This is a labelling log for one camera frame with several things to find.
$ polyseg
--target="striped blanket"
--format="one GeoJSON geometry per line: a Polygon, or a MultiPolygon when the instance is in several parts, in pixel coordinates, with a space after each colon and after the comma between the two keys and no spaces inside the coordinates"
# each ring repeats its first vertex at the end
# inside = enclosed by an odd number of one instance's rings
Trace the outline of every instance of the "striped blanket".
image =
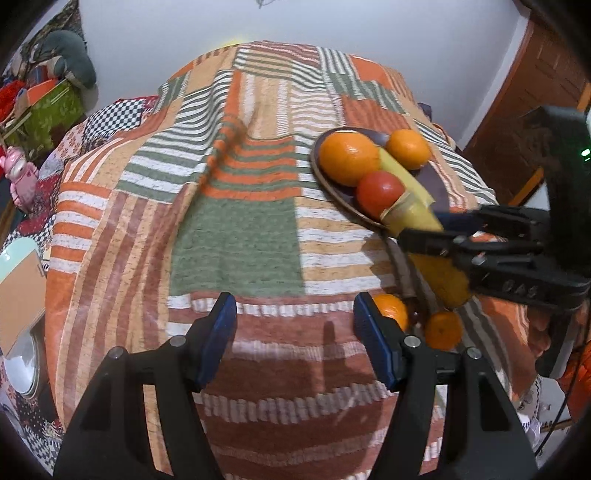
{"type": "MultiPolygon", "coordinates": [[[[344,215],[316,183],[310,147],[344,125],[417,130],[452,209],[495,201],[398,72],[303,45],[256,42],[200,56],[160,87],[140,127],[69,163],[46,301],[64,425],[111,347],[155,348],[227,290],[238,301],[236,338],[195,395],[222,471],[365,478],[396,396],[376,382],[353,334],[353,298],[389,291],[431,312],[440,306],[395,243],[344,215]]],[[[523,309],[474,298],[459,314],[460,347],[485,352],[517,398],[535,376],[523,309]]],[[[154,460],[167,471],[155,394],[145,395],[154,460]]],[[[436,407],[423,471],[437,463],[442,430],[436,407]]]]}

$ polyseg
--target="brown plate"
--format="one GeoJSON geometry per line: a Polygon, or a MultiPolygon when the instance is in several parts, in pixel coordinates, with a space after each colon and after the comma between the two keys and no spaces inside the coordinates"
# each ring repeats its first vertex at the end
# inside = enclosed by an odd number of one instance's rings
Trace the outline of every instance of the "brown plate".
{"type": "MultiPolygon", "coordinates": [[[[310,153],[310,161],[312,163],[312,170],[314,171],[314,175],[316,175],[316,179],[322,188],[328,192],[328,194],[339,204],[342,208],[347,210],[353,216],[357,217],[358,219],[362,220],[367,225],[371,226],[372,228],[385,228],[379,222],[375,222],[368,216],[364,215],[357,201],[355,200],[355,189],[352,187],[345,187],[332,181],[328,178],[318,163],[318,152],[322,142],[333,132],[339,131],[356,131],[359,132],[366,137],[368,137],[372,142],[380,147],[384,147],[386,142],[388,141],[389,135],[384,134],[382,132],[376,132],[375,130],[370,130],[367,128],[355,128],[355,127],[340,127],[340,128],[333,128],[324,132],[321,136],[316,139],[316,142],[312,146],[312,152],[310,153]]],[[[437,174],[435,169],[431,166],[430,163],[425,164],[420,170],[415,170],[411,172],[413,176],[427,189],[427,191],[431,194],[435,202],[431,205],[431,209],[434,212],[448,212],[449,211],[449,198],[447,197],[447,190],[441,177],[437,174]]]]}

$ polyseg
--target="green box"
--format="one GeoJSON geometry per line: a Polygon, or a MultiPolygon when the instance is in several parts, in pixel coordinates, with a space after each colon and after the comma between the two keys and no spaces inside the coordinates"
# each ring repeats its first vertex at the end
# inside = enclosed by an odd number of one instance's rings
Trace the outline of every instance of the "green box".
{"type": "Polygon", "coordinates": [[[42,163],[82,115],[84,107],[78,90],[64,80],[7,128],[4,141],[24,148],[29,160],[42,163]]]}

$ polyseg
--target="wooden door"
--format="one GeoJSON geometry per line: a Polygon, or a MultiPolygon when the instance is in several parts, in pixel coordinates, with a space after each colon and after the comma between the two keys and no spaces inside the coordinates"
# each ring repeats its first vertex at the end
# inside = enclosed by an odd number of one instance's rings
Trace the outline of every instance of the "wooden door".
{"type": "Polygon", "coordinates": [[[464,150],[500,203],[509,203],[537,170],[519,150],[515,119],[540,105],[576,107],[586,86],[583,69],[558,35],[530,20],[505,84],[464,150]]]}

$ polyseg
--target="pink toy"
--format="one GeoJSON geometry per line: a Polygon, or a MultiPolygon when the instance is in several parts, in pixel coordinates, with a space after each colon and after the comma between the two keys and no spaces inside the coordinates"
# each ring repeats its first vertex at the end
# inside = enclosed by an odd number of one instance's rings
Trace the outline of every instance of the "pink toy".
{"type": "Polygon", "coordinates": [[[34,164],[27,162],[25,153],[17,147],[8,147],[7,156],[0,157],[0,167],[4,170],[6,178],[12,182],[10,193],[14,205],[23,212],[30,213],[39,170],[34,164]]]}

